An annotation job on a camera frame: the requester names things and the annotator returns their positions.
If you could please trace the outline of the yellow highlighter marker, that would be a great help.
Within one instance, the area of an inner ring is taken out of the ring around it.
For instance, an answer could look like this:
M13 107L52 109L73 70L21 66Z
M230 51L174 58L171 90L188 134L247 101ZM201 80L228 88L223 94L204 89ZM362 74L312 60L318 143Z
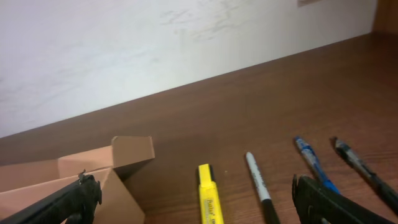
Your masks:
M199 202L202 224L224 224L218 188L209 164L198 166Z

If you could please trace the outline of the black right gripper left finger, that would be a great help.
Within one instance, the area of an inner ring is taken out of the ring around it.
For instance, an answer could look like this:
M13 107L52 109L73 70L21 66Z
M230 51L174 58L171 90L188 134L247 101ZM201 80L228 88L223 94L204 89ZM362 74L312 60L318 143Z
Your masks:
M102 204L101 184L93 175L78 174L78 180L5 218L1 224L92 224Z

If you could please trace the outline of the grey black permanent marker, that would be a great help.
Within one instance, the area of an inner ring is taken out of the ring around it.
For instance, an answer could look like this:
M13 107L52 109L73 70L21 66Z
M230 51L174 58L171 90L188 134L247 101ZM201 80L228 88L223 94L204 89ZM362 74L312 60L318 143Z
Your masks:
M268 192L264 179L262 178L261 171L257 162L254 158L254 155L251 152L246 153L246 161L248 163L248 167L254 181L255 188L257 190L257 194L259 196L259 200L262 205L262 211L264 214L264 219L267 224L280 224L279 217L275 210L275 207L272 203L271 196Z

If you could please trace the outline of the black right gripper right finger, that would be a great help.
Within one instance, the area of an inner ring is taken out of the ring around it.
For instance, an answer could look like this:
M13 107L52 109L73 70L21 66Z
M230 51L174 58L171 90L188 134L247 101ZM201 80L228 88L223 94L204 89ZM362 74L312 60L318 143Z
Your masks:
M292 200L301 223L393 224L307 175L294 175Z

